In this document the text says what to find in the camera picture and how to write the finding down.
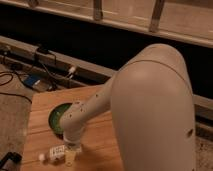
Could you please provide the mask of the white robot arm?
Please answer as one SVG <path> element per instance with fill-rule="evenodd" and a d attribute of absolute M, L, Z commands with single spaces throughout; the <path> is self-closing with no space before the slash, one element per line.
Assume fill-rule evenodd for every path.
<path fill-rule="evenodd" d="M 60 119 L 63 140 L 78 146 L 88 120 L 110 111 L 125 171 L 195 171 L 195 107 L 182 54 L 152 44 L 87 101 Z"/>

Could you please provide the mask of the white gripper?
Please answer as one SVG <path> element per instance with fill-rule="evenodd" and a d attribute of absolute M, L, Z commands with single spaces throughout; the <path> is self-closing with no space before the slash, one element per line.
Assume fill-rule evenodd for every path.
<path fill-rule="evenodd" d="M 72 167 L 75 161 L 75 158 L 78 154 L 82 152 L 80 144 L 69 145 L 65 147 L 65 165 L 67 167 Z"/>

